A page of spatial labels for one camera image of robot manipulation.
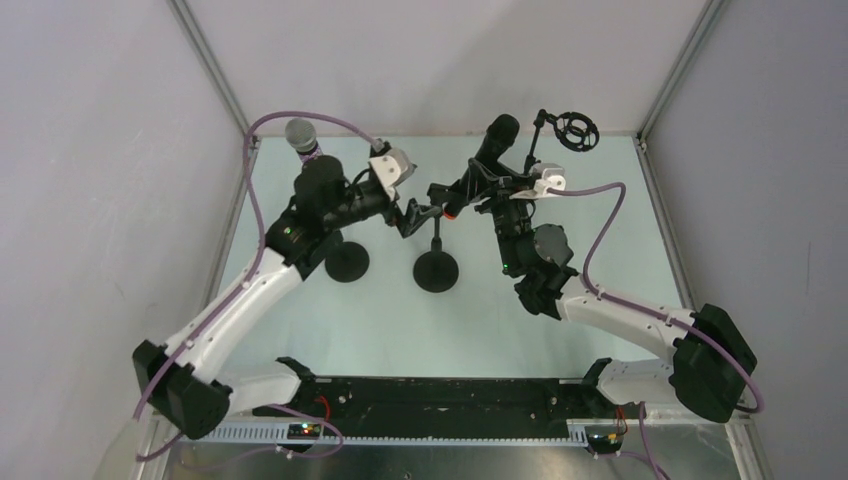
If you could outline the black microphone orange end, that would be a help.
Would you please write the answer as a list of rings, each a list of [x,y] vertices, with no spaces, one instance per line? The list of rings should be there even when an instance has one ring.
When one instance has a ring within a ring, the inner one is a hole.
[[[500,157],[514,144],[520,128],[519,121],[510,114],[499,115],[487,128],[483,141],[472,157],[484,164],[499,162]],[[445,207],[447,218],[456,218],[460,212],[451,212],[450,203]]]

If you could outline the black fork clip stand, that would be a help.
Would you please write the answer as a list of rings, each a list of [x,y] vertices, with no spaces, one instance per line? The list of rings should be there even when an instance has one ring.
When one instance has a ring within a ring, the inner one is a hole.
[[[456,285],[459,266],[454,257],[443,249],[441,219],[445,216],[445,207],[450,202],[460,200],[460,196],[449,186],[437,183],[430,184],[427,195],[431,204],[439,208],[439,213],[434,217],[430,248],[417,258],[413,267],[413,278],[426,292],[444,293]]]

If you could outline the black ring clip stand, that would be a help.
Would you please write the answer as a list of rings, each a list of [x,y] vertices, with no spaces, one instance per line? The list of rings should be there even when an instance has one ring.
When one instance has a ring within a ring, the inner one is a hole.
[[[370,266],[370,256],[364,246],[345,241],[324,260],[327,275],[338,283],[352,283],[361,279]]]

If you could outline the black tripod shock mount stand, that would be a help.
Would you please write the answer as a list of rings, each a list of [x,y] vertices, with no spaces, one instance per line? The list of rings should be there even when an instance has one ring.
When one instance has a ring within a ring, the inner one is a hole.
[[[597,125],[586,115],[579,112],[564,112],[554,115],[540,109],[533,121],[534,132],[529,151],[525,157],[523,173],[528,174],[539,162],[535,150],[543,128],[549,125],[555,138],[567,150],[585,153],[593,150],[600,141]]]

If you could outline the purple glitter microphone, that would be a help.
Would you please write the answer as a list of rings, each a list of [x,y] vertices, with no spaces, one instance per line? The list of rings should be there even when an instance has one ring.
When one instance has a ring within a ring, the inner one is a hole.
[[[303,165],[323,154],[315,126],[309,120],[291,119],[285,126],[284,134]]]

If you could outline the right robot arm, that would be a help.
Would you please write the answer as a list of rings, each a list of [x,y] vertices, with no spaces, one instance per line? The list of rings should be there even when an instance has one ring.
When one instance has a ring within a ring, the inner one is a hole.
[[[537,200],[610,190],[619,192],[613,209],[582,267],[575,269],[564,228],[533,225],[528,208]],[[514,289],[530,314],[588,325],[654,355],[647,362],[599,365],[588,380],[609,402],[678,403],[716,423],[729,421],[736,412],[764,411],[765,398],[752,378],[758,360],[726,310],[712,304],[699,310],[653,305],[591,278],[593,257],[626,193],[622,182],[568,189],[562,168],[555,164],[536,164],[517,173],[498,162],[470,160],[463,177],[450,186],[444,206],[449,217],[466,205],[491,215],[503,272],[516,279]]]

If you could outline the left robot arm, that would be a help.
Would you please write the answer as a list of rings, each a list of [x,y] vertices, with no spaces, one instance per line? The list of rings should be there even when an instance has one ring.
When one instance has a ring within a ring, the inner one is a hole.
[[[230,415],[289,403],[306,374],[298,364],[273,361],[226,375],[224,363],[263,315],[342,244],[343,228],[381,216],[408,237],[436,216],[437,208],[415,200],[405,211],[397,205],[397,188],[414,171],[399,148],[370,158],[368,177],[360,183],[346,179],[335,157],[307,161],[288,207],[261,237],[241,276],[164,344],[144,341],[135,349],[132,360],[145,402],[192,440]]]

